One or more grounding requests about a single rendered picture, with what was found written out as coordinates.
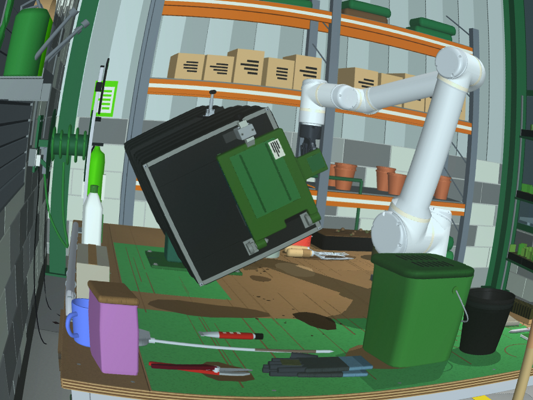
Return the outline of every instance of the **black compost bin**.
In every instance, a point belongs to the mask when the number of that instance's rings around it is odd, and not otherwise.
[[[465,306],[468,322],[463,322],[459,349],[477,356],[494,353],[513,303],[514,294],[506,290],[491,287],[470,289]]]

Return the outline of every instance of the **mug handle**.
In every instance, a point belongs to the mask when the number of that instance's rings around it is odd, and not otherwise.
[[[72,333],[72,331],[70,330],[70,321],[72,320],[72,318],[74,317],[77,317],[78,316],[78,313],[76,311],[73,311],[71,312],[70,314],[68,314],[66,316],[66,319],[65,319],[65,328],[66,328],[66,332],[68,333],[68,335],[73,338],[73,339],[76,339],[76,338],[79,338],[79,334],[74,334]]]

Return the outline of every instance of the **green sign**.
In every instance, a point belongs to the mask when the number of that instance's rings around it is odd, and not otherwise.
[[[96,115],[97,117],[113,117],[118,84],[118,81],[105,81],[104,95],[102,97],[102,109],[101,113]],[[95,108],[98,108],[98,100],[100,100],[100,93],[95,92],[93,95],[91,111],[93,111]]]

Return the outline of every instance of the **barcode label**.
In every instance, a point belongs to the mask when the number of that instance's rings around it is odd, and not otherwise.
[[[279,139],[268,142],[268,145],[270,146],[270,150],[272,151],[272,154],[274,155],[275,160],[281,157],[285,157],[285,152],[283,151],[281,147],[281,143]]]

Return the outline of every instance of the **white robotic arm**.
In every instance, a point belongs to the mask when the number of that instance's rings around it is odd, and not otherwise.
[[[433,97],[402,192],[374,220],[372,242],[379,253],[446,255],[452,214],[430,204],[466,93],[483,84],[485,69],[476,57],[456,47],[441,49],[435,66],[436,72],[365,90],[315,79],[302,85],[299,122],[304,137],[306,130],[324,124],[326,107],[375,114],[385,107]]]

